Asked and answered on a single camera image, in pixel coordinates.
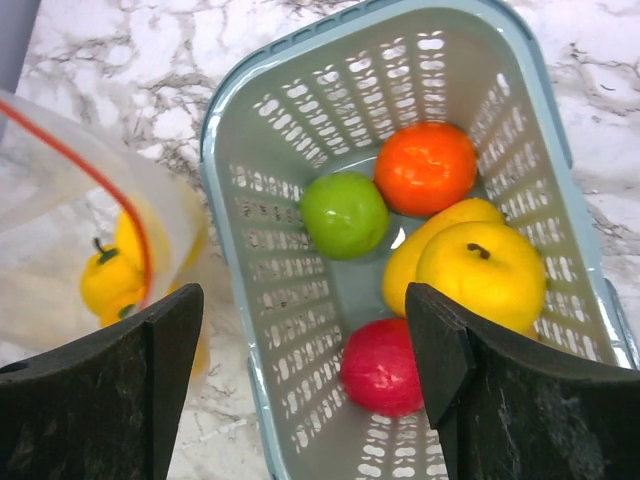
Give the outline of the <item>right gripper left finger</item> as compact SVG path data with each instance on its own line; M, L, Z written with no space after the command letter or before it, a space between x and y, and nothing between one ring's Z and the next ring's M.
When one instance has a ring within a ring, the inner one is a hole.
M4 479L164 479L203 320L191 283L1 370Z

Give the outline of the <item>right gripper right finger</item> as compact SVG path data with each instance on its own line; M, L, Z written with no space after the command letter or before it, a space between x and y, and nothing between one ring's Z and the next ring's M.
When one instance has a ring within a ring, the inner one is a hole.
M635 479L639 374L488 321L433 287L406 295L430 426L452 479Z

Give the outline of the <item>yellow bell pepper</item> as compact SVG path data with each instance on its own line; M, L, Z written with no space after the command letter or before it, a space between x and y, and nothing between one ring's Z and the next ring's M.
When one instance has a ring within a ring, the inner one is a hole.
M86 262L79 289L88 310L99 315L121 295L138 293L143 276L115 245L94 237L93 246L96 253Z

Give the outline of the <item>clear zip bag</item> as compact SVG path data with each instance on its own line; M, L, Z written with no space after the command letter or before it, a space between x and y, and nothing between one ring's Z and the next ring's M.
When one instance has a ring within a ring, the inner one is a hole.
M89 127L2 93L3 363L101 328L81 297L80 277L96 253L94 237L115 245L121 210L142 247L135 312L202 282L208 219L184 180Z

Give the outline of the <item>orange tangerine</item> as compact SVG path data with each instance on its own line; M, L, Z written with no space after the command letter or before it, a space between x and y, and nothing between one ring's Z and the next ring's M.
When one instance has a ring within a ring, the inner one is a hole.
M470 138L449 123L423 122L395 132L382 145L374 182L389 207L415 217L462 200L476 181Z

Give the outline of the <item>blue plastic basket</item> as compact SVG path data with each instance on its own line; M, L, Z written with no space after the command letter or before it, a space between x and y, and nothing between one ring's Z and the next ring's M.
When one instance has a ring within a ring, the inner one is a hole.
M365 1L214 94L201 172L273 479L635 479L639 349L532 32Z

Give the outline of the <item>orange bell pepper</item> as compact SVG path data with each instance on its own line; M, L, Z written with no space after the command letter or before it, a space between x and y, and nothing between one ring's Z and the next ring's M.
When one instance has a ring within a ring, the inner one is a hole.
M106 328L111 326L136 311L143 298L143 290L133 290L122 293L108 301L98 314L99 326Z

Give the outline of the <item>yellow pear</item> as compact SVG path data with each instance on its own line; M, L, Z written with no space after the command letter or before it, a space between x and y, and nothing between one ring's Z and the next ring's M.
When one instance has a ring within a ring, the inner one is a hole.
M115 224L115 246L120 253L138 271L144 271L142 247L134 228L133 221L126 211L121 210Z

